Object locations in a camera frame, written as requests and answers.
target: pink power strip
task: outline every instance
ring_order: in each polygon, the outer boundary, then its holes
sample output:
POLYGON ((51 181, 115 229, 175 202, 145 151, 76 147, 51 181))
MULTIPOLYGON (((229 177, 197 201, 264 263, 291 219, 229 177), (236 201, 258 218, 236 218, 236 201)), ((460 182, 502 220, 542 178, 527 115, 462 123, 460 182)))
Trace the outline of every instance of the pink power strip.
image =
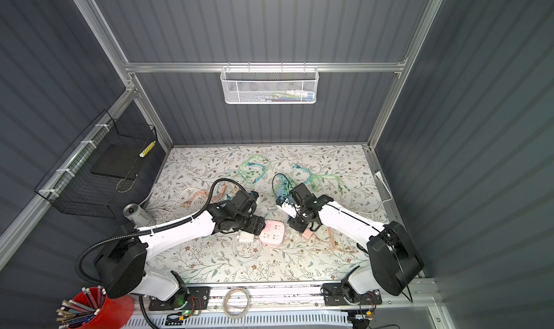
POLYGON ((260 242, 265 246, 277 248, 285 240, 285 224, 279 221, 265 221, 265 228, 260 233, 260 242))

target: white robotic arm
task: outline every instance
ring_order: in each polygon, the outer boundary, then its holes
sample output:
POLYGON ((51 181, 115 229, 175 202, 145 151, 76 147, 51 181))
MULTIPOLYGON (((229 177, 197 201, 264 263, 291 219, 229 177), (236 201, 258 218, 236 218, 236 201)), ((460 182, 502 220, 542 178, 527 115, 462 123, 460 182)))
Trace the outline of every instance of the white robotic arm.
POLYGON ((323 225, 340 231, 361 246, 384 229, 383 223, 362 217, 336 201, 324 204, 319 210, 319 218, 323 225))
POLYGON ((368 254, 371 265, 354 268, 342 280, 343 296, 352 303, 376 289, 398 295, 423 268, 419 253, 397 222, 383 224, 367 219, 327 195, 316 198, 304 184, 279 197, 277 205, 290 216, 289 226, 300 234, 306 236, 308 230, 325 225, 350 237, 368 254))
POLYGON ((188 217, 136 230, 123 226, 123 233, 133 232, 135 237, 113 239, 94 261, 107 296, 118 298, 132 292, 181 304, 188 293, 179 275, 146 262, 164 250, 219 232, 243 230, 259 235, 265 223, 263 217, 253 215, 257 198, 256 192, 248 193, 241 187, 232 200, 206 204, 203 211, 188 217))

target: white power adapter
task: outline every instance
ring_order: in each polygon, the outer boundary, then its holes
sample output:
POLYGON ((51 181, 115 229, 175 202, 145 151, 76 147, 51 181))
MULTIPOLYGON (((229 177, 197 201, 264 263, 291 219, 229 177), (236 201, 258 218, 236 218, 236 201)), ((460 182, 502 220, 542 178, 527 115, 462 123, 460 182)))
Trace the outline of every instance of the white power adapter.
POLYGON ((244 230, 240 231, 239 242, 242 244, 251 244, 254 242, 254 235, 244 230))

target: gray corrugated wall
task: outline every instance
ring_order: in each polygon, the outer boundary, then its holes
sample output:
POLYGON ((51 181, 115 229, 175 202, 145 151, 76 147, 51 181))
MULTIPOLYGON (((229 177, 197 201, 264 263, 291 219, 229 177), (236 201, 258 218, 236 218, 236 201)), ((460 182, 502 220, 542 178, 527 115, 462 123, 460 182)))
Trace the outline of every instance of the gray corrugated wall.
MULTIPOLYGON (((145 123, 135 104, 129 105, 120 119, 145 123)), ((139 203, 149 193, 164 155, 159 144, 147 155, 129 194, 129 202, 139 203)), ((54 208, 48 210, 0 271, 1 326, 54 328, 55 310, 62 299, 72 298, 81 287, 87 286, 74 271, 75 259, 94 242, 112 235, 121 222, 127 221, 64 215, 54 208)), ((95 256, 96 252, 91 253, 83 268, 97 277, 92 265, 95 256)))
MULTIPOLYGON (((96 0, 131 62, 402 60, 427 0, 96 0)), ((365 142, 393 79, 321 74, 315 104, 224 103, 216 74, 138 74, 176 145, 365 142)))
MULTIPOLYGON (((0 233, 73 139, 123 90, 73 0, 1 0, 0 233)), ((144 123, 134 104, 121 118, 144 123)), ((163 160, 156 147, 134 185, 137 199, 148 194, 163 160)), ((75 258, 116 226, 48 210, 0 271, 0 327, 56 327, 60 301, 85 285, 73 272, 75 258)))
POLYGON ((393 73, 322 73, 315 104, 226 104, 219 74, 137 74, 173 142, 367 142, 393 73))
POLYGON ((1 233, 124 87, 73 0, 2 0, 0 63, 1 233))
POLYGON ((445 0, 377 146, 459 329, 554 315, 554 0, 445 0))
POLYGON ((96 0, 131 62, 402 60, 427 0, 96 0))

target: silver can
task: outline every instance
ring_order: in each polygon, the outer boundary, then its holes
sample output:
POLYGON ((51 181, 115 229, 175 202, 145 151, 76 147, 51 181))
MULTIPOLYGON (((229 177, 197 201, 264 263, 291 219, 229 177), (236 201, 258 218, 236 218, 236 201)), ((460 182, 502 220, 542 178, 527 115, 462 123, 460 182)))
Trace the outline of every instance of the silver can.
POLYGON ((129 204, 123 209, 123 216, 136 224, 137 227, 149 227, 156 224, 154 217, 135 203, 129 204))

